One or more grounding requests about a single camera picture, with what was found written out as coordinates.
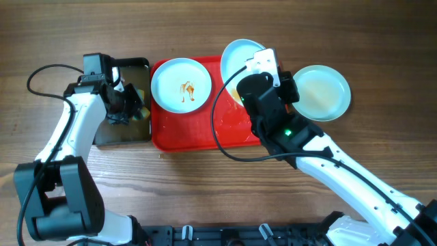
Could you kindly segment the light blue plate front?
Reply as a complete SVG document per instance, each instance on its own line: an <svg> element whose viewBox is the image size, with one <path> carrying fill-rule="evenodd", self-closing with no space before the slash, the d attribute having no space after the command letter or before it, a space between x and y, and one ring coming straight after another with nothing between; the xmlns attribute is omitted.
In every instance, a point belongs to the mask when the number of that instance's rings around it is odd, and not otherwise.
<svg viewBox="0 0 437 246"><path fill-rule="evenodd" d="M228 81L232 75L245 66L246 60L252 59L255 52L263 49L265 47L262 44L248 39L238 39L229 43L221 57L221 77L223 82ZM226 86L228 94L240 106L243 106L243 104L237 93L236 86L248 75L250 75L249 72L243 71L235 76Z"/></svg>

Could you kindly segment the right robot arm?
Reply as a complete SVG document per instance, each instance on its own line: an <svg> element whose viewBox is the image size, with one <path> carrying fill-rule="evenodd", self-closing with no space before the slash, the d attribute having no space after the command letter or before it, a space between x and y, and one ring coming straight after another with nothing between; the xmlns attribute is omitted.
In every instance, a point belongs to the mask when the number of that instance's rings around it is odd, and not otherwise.
<svg viewBox="0 0 437 246"><path fill-rule="evenodd" d="M435 245L436 201L423 205L381 181L348 156L321 128L289 114L286 103L298 98L286 73L278 87L263 72L245 77L237 92L252 131L277 160L308 174L334 191L362 217L333 212L320 224L330 245Z"/></svg>

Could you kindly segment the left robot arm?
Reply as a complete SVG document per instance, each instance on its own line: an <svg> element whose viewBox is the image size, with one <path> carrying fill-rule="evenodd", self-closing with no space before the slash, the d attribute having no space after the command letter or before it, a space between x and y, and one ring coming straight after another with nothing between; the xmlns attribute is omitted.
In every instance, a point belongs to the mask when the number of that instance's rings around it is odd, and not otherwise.
<svg viewBox="0 0 437 246"><path fill-rule="evenodd" d="M147 245L146 232L133 216L106 210L86 166L100 123L117 116L130 118L142 106L132 85L120 92L109 85L71 84L64 112L46 147L31 163L17 166L14 184L21 208L16 237L23 229L35 241L72 244Z"/></svg>

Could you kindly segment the light blue plate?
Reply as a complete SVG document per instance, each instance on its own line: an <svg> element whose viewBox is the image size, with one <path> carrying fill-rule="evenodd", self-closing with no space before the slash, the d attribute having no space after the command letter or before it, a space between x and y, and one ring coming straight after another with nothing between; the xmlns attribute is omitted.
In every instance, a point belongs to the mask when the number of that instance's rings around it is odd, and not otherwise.
<svg viewBox="0 0 437 246"><path fill-rule="evenodd" d="M198 61L175 58L159 66L152 76L151 93L155 102L171 113L190 113L209 99L210 73Z"/></svg>
<svg viewBox="0 0 437 246"><path fill-rule="evenodd" d="M232 75L245 66L246 60L252 59L255 52L263 49L265 47L262 44L248 39L238 39L229 43L221 57L221 77L223 82L228 81ZM236 86L248 75L250 75L249 72L243 71L235 76L226 86L228 94L240 106L243 106L243 104L237 93Z"/></svg>
<svg viewBox="0 0 437 246"><path fill-rule="evenodd" d="M300 115L327 122L340 118L350 107L352 93L344 76L323 65L300 69L294 80L300 99L293 107Z"/></svg>

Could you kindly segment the green yellow sponge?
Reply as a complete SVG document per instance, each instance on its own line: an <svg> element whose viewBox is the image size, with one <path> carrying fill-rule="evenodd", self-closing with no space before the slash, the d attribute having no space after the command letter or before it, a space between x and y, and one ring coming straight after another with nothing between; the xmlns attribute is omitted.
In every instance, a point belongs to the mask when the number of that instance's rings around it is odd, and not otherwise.
<svg viewBox="0 0 437 246"><path fill-rule="evenodd" d="M140 89L136 89L137 94L139 95L139 98L141 99L141 108L136 112L133 116L134 120L146 120L150 117L150 111L145 106L145 92Z"/></svg>

